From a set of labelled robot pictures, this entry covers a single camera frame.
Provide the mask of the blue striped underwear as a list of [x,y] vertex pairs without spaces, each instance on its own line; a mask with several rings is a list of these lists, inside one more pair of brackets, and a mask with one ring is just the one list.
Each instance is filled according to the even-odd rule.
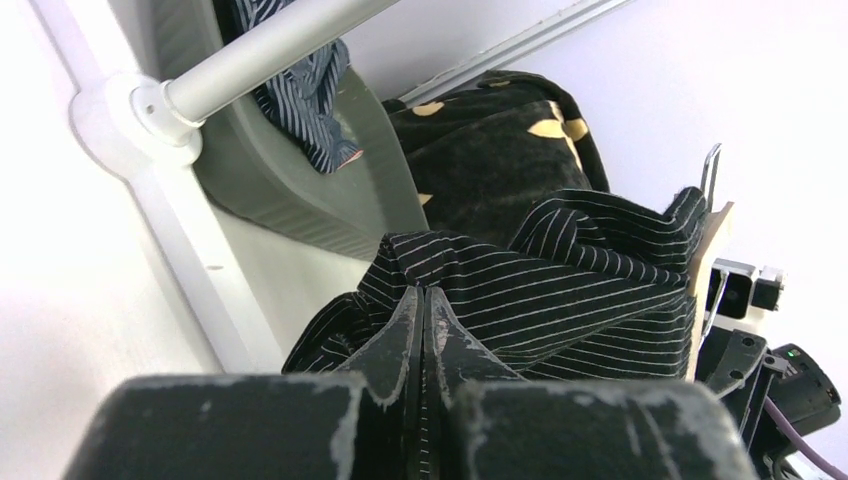
[[[213,3],[226,43],[290,5],[287,0]],[[252,91],[263,115],[303,151],[321,174],[334,173],[363,154],[335,118],[339,84],[349,67],[349,50],[342,40],[336,39]]]

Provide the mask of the wooden clip hanger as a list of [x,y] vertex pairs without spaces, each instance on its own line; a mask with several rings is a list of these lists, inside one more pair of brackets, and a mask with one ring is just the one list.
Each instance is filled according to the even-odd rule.
[[688,269],[690,282],[687,293],[689,296],[695,298],[696,310],[691,330],[691,345],[685,374],[687,381],[695,380],[699,352],[714,324],[715,317],[717,316],[716,309],[723,296],[727,282],[727,274],[720,273],[719,287],[714,296],[713,308],[710,310],[708,307],[708,295],[712,269],[719,254],[729,242],[735,207],[733,202],[726,202],[720,210],[713,210],[722,147],[723,145],[721,143],[716,143],[711,148],[705,158],[701,175],[700,190],[704,194],[706,201],[707,215],[704,221],[701,240],[689,263]]

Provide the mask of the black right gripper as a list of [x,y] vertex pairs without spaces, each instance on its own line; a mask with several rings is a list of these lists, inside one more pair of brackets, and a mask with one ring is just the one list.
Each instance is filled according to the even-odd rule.
[[711,329],[699,352],[696,379],[712,390],[735,419],[742,442],[753,443],[779,359],[765,338],[743,330]]

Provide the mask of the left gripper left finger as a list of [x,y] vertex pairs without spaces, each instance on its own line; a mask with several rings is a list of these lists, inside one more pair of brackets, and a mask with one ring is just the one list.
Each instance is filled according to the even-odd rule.
[[402,479],[423,290],[329,373],[136,377],[100,405],[69,479]]

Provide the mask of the black striped underwear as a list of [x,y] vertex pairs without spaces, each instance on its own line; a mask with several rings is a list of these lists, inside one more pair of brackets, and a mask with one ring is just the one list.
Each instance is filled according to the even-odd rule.
[[561,190],[529,209],[507,246],[450,231],[388,234],[357,288],[306,326],[283,371],[340,366],[408,288],[437,287],[459,323],[527,378],[681,379],[696,312],[688,266],[706,215],[695,187],[663,212]]

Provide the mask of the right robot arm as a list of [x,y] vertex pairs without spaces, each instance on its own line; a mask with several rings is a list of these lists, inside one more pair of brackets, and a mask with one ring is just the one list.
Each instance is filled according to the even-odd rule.
[[836,423],[834,383],[795,344],[771,348],[765,338],[714,327],[701,347],[696,379],[713,390],[737,423],[762,479],[795,479],[786,458],[798,451],[766,410],[772,402],[802,437]]

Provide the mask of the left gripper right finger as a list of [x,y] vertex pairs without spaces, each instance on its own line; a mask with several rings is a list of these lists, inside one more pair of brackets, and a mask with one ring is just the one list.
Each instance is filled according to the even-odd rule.
[[435,479],[753,479],[731,414],[681,380],[528,380],[426,292]]

